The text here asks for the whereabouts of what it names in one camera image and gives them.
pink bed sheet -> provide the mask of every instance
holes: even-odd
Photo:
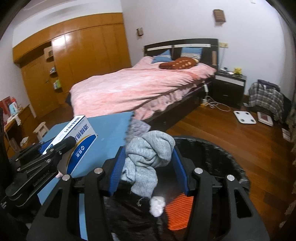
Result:
[[[165,70],[151,61],[146,56],[132,68],[75,84],[70,90],[74,115],[94,117],[134,110],[135,118],[144,120],[180,101],[216,71],[202,63],[190,69]]]

metal screw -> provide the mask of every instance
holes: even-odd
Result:
[[[233,175],[227,175],[227,179],[232,182],[235,178]]]
[[[69,174],[65,174],[65,175],[62,177],[62,179],[63,179],[64,181],[68,181],[68,180],[70,179],[70,175],[69,175]]]
[[[97,167],[95,170],[94,170],[95,174],[101,174],[103,172],[103,169],[100,168],[100,167]]]
[[[203,169],[197,167],[194,169],[194,172],[197,173],[197,174],[202,174],[203,173]]]

brown pillow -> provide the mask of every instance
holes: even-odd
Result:
[[[160,69],[189,69],[198,63],[197,59],[189,57],[180,57],[175,61],[161,63],[159,65]]]

yellow toy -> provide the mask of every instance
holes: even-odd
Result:
[[[233,73],[242,75],[242,68],[234,68]]]

cord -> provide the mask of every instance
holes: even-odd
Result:
[[[225,54],[225,48],[223,49],[223,54],[222,54],[221,62],[219,64],[219,68],[218,69],[220,69],[222,67],[223,60],[224,60],[224,54]]]
[[[205,100],[207,100],[207,102],[208,103],[206,103],[206,104],[202,104],[203,106],[210,106],[212,109],[214,109],[215,107],[216,108],[218,108],[219,110],[222,110],[222,111],[226,111],[226,112],[229,112],[229,111],[231,111],[231,108],[228,106],[228,105],[225,105],[225,104],[222,104],[222,103],[219,103],[219,102],[217,102],[217,101],[215,101],[211,96],[209,96],[207,93],[206,93],[206,96],[205,96],[205,98],[204,98]],[[218,107],[218,105],[225,105],[226,107],[228,107],[229,108],[229,110],[223,110],[223,109],[220,109],[219,107]]]

